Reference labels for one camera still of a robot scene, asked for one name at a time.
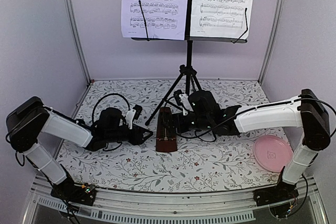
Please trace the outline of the brown metronome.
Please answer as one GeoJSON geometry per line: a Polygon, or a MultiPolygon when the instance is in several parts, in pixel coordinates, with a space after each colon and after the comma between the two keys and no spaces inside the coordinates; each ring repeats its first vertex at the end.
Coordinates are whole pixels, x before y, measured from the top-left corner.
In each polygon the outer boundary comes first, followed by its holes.
{"type": "Polygon", "coordinates": [[[155,150],[160,153],[176,152],[176,129],[171,109],[169,107],[160,108],[157,120],[155,150]]]}

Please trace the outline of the black music stand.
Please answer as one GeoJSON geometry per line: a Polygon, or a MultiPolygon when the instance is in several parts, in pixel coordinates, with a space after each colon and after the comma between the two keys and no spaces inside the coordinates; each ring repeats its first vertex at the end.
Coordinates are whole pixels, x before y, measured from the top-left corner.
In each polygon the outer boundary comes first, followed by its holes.
{"type": "MultiPolygon", "coordinates": [[[[186,16],[186,26],[185,26],[185,38],[184,40],[187,42],[187,60],[186,65],[182,65],[180,67],[180,78],[186,79],[186,84],[190,84],[191,82],[197,82],[196,78],[196,71],[192,67],[192,47],[193,47],[193,41],[196,39],[203,40],[203,39],[209,39],[212,41],[229,41],[231,43],[237,43],[237,42],[246,42],[245,40],[233,40],[232,38],[203,38],[203,37],[192,37],[190,36],[190,24],[191,24],[191,6],[192,6],[192,0],[187,1],[187,16],[186,16]]],[[[147,40],[143,38],[132,38],[132,39],[139,39],[139,40],[145,40],[145,41],[152,41],[152,40],[166,40],[166,39],[152,39],[147,40]]]]}

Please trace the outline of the purple sheet music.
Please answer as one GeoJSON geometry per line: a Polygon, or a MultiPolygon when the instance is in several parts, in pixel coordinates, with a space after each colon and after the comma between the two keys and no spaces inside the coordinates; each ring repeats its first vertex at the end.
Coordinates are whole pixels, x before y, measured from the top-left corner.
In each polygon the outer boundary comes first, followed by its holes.
{"type": "Polygon", "coordinates": [[[121,0],[124,38],[184,40],[188,0],[121,0]]]}

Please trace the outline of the white sheet music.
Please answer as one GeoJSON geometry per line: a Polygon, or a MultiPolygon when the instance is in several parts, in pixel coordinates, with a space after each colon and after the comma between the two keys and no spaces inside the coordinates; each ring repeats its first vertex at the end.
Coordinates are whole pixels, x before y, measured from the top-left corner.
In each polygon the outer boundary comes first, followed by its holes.
{"type": "Polygon", "coordinates": [[[190,36],[245,40],[253,0],[192,0],[190,36]]]}

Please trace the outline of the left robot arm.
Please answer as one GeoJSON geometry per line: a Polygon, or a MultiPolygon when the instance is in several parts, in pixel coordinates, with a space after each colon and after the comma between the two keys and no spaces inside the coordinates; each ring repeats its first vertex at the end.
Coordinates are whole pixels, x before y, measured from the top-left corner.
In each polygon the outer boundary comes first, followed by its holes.
{"type": "Polygon", "coordinates": [[[126,115],[117,108],[108,107],[100,112],[97,120],[87,125],[84,120],[69,118],[45,106],[39,97],[31,97],[6,117],[6,141],[57,185],[61,195],[73,200],[78,195],[77,186],[73,185],[65,168],[38,143],[39,135],[53,135],[91,152],[107,152],[110,143],[141,145],[153,135],[152,131],[134,123],[141,112],[139,105],[128,108],[126,115]]]}

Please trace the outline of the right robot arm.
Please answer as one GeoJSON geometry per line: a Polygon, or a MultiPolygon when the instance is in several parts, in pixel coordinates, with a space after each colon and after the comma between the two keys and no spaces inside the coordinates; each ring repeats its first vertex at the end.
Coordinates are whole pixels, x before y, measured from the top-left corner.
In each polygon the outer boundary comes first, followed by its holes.
{"type": "Polygon", "coordinates": [[[178,136],[190,130],[201,130],[215,136],[231,136],[274,127],[300,127],[301,143],[289,164],[281,170],[280,183],[271,190],[276,201],[291,194],[301,174],[316,155],[331,143],[335,131],[330,130],[328,104],[319,100],[310,89],[303,89],[293,98],[255,106],[219,107],[209,91],[197,91],[187,98],[180,94],[183,112],[172,115],[178,136]]]}

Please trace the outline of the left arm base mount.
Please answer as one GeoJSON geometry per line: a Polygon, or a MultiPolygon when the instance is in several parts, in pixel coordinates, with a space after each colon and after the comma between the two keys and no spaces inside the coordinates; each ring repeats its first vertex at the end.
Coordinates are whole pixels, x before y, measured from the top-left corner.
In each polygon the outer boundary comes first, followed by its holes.
{"type": "Polygon", "coordinates": [[[72,202],[86,206],[93,206],[96,198],[96,186],[94,184],[75,184],[73,181],[65,180],[59,185],[51,183],[51,196],[65,202],[72,202]]]}

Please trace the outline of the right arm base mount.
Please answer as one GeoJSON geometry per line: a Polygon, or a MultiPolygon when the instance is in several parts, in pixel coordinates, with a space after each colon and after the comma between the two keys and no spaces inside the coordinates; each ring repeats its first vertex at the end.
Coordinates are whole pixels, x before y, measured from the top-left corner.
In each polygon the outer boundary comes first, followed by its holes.
{"type": "Polygon", "coordinates": [[[275,186],[256,189],[253,199],[257,206],[268,206],[271,215],[277,219],[285,219],[291,214],[297,197],[299,196],[296,185],[279,182],[275,186]]]}

